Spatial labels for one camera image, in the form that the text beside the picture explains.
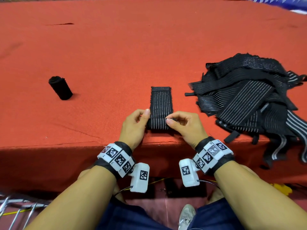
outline table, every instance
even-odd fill
[[[229,133],[185,97],[206,62],[236,53],[275,58],[307,72],[306,16],[250,1],[70,0],[0,4],[1,189],[60,192],[118,140],[126,116],[149,108],[151,86],[172,88],[174,111],[197,112],[209,135]],[[62,101],[48,84],[64,77]],[[307,118],[306,85],[288,96]],[[268,182],[306,182],[300,147],[262,170],[268,139],[241,135],[228,146]],[[180,177],[194,151],[174,132],[147,131],[134,156],[150,176]]]

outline navy blue shorts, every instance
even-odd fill
[[[96,230],[171,230],[132,206],[112,197]],[[244,230],[225,198],[197,209],[188,230]]]

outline person's right forearm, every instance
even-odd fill
[[[238,163],[227,162],[214,176],[245,228],[306,229],[307,213],[300,206]]]

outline fingernail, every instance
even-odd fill
[[[171,119],[166,119],[166,123],[167,123],[167,124],[170,124],[171,122],[172,122]]]

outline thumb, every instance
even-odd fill
[[[140,121],[138,122],[140,125],[145,126],[150,117],[150,110],[146,109],[142,116],[140,117]]]
[[[177,123],[175,120],[172,120],[172,119],[166,119],[166,124],[170,128],[172,128],[172,129],[178,131],[180,134],[182,134],[184,126],[182,126],[180,123]]]

